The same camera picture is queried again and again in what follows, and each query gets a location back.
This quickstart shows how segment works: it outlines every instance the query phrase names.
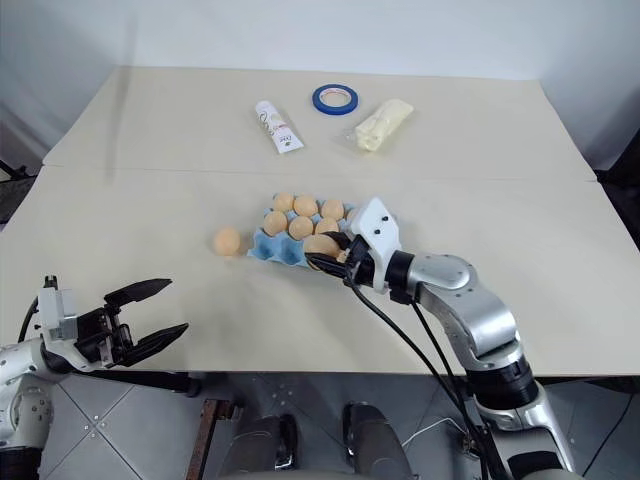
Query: toothpaste tube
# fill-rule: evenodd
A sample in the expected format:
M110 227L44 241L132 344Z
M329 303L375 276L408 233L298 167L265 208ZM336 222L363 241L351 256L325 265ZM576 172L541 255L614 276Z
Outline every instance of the toothpaste tube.
M258 120L264 126L273 143L276 144L278 153L287 153L304 147L271 102L266 100L258 102L256 104L256 113L258 114Z

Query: rusty metal bar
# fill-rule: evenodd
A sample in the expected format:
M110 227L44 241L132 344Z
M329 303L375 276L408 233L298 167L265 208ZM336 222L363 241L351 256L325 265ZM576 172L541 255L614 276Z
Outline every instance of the rusty metal bar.
M230 419L233 415L233 410L233 404L226 400L206 399L204 401L202 412L200 413L200 427L193 446L186 480L202 480L216 422Z

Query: floor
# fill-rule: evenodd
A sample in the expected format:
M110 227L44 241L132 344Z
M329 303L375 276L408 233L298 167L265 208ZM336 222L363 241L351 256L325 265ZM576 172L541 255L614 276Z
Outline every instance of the floor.
M9 222L35 181L36 177L0 181L0 225Z
M376 405L401 441L443 417L460 422L430 377L357 374L209 375L196 398L165 390L70 376L54 388L55 418L40 475L48 480L176 480L184 478L204 398L243 398L245 414L292 413L300 430L300 466L349 472L340 416L348 401ZM573 382L549 396L580 472L622 412L629 396ZM205 479L216 474L236 424L216 428ZM427 479L479 478L478 462L462 455L449 423L407 447L416 474ZM638 479L640 398L610 438L588 479Z

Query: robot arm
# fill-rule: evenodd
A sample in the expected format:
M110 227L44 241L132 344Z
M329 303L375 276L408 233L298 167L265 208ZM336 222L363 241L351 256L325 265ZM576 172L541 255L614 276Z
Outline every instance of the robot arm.
M188 324L160 330L134 345L121 307L171 283L155 279L105 296L104 307L78 316L71 292L45 278L38 292L37 338L0 347L0 478L37 479L53 415L50 390L71 372L131 366L176 340Z
M308 261L334 276L349 274L378 293L389 290L394 301L419 303L440 321L489 430L493 475L520 480L545 469L573 472L568 444L525 359L515 319L473 266L452 255L403 252L393 216L377 198L358 211L346 233L348 239L329 234L347 248L344 264L313 253Z

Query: blue tape roll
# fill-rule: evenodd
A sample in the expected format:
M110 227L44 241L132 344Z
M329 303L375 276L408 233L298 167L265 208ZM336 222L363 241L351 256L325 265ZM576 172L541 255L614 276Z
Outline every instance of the blue tape roll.
M349 103L340 107L332 107L331 105L327 105L322 101L322 95L330 93L331 91L347 95L350 98ZM313 100L313 106L320 110L322 113L326 113L327 115L345 115L347 113L353 112L358 106L358 94L352 88L349 88L346 85L339 85L337 83L330 83L328 85L316 88L316 91L313 92L311 99Z

